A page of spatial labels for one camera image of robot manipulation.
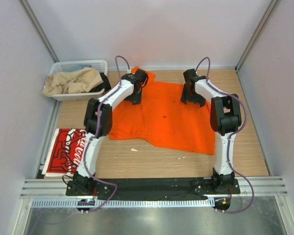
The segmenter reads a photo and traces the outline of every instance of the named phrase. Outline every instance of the white plastic basket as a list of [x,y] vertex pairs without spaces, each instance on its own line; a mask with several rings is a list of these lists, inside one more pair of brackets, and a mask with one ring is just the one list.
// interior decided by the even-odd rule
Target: white plastic basket
[[[103,72],[107,75],[108,72],[108,64],[105,60],[80,60],[80,61],[68,61],[68,62],[57,62],[52,65],[49,74],[55,74],[56,72],[62,72],[71,67],[75,67],[78,65],[90,65],[92,68],[98,70],[99,72]],[[78,93],[78,94],[52,94],[48,95],[48,97],[55,98],[59,101],[64,100],[88,100],[90,98],[98,98],[102,95],[104,89],[100,92],[93,93]]]

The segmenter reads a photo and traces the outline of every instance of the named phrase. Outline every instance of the wall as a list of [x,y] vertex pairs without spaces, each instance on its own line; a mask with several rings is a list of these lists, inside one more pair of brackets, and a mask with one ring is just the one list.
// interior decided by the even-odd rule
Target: wall
[[52,60],[16,0],[0,1],[0,235],[11,234],[37,170],[54,102],[40,92]]
[[270,170],[294,204],[294,1],[280,2],[240,74]]
[[28,0],[60,61],[234,67],[270,0]]

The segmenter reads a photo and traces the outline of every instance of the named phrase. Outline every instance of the orange fabric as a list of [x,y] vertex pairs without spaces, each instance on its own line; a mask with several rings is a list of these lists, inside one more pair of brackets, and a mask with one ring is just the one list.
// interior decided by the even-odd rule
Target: orange fabric
[[110,139],[139,138],[157,147],[214,154],[210,103],[202,108],[190,102],[185,105],[180,101],[183,85],[154,82],[155,75],[147,73],[141,104],[122,101],[113,111]]

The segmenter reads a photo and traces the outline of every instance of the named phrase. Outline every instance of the wooden floor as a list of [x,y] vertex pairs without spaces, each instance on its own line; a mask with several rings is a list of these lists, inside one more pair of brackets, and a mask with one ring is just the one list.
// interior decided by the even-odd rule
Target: wooden floor
[[[155,81],[184,83],[181,70],[153,71]],[[108,72],[112,85],[118,81],[116,72]],[[211,70],[211,81],[221,90],[236,93],[246,104],[234,70]],[[84,129],[83,120],[88,101],[64,101],[57,128]],[[235,138],[234,168],[246,176],[267,176],[264,157],[250,119]],[[106,137],[97,160],[99,178],[164,178],[210,177],[215,156],[154,147],[145,140],[116,141]]]

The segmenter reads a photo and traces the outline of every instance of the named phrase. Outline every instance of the beige cloth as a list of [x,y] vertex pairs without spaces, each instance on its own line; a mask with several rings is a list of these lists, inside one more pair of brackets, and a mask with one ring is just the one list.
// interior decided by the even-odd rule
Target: beige cloth
[[100,73],[93,68],[57,72],[55,75],[48,74],[42,93],[44,95],[85,93],[101,83],[103,80]]

